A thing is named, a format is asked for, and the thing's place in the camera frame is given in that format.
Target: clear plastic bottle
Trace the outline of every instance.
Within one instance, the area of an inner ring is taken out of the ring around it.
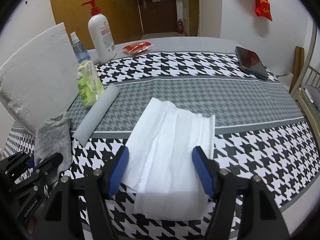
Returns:
[[[82,42],[79,40],[76,32],[71,33],[70,36],[71,36],[72,43],[73,43],[72,48],[76,54],[78,62],[81,63],[85,60],[91,60],[91,57],[90,57],[87,49],[84,47]]]
[[[95,65],[91,57],[76,35],[76,32],[70,34],[72,38],[73,51],[76,54],[79,66],[77,69],[77,84],[82,103],[85,107],[91,107],[103,93],[104,88],[98,76]]]

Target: houndstooth tablecloth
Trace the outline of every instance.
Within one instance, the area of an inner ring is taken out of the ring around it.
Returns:
[[[72,179],[102,167],[125,145],[152,97],[203,116],[215,114],[214,159],[220,168],[245,178],[261,176],[281,211],[318,175],[319,156],[308,124],[269,70],[268,80],[261,81],[240,70],[235,54],[212,52],[155,52],[96,67],[102,83],[114,82],[121,92],[85,147],[73,139],[73,163],[64,172]],[[88,110],[78,97],[69,112],[72,135]],[[4,153],[20,150],[33,153],[34,137],[15,124]],[[215,206],[208,202],[202,220],[150,220],[133,212],[134,200],[135,192],[121,184],[107,207],[119,235],[147,240],[202,239]],[[83,196],[79,203],[83,227],[90,230]],[[237,235],[241,205],[238,196],[230,237]]]

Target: floor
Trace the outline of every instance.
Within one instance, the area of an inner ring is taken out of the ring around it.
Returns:
[[[164,38],[164,37],[181,37],[181,36],[183,37],[186,35],[179,34],[177,32],[175,32],[175,33],[151,33],[151,34],[143,35],[140,40],[153,39],[153,38]]]

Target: lotion bottle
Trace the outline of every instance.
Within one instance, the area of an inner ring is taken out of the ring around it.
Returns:
[[[108,19],[101,14],[96,0],[83,3],[91,4],[91,19],[88,23],[89,33],[101,63],[106,63],[116,56],[115,43],[113,42]]]

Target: smartphone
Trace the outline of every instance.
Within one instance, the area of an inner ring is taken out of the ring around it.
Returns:
[[[241,47],[236,47],[236,54],[239,58],[240,69],[243,72],[253,74],[259,79],[268,79],[269,75],[266,68],[255,52]]]

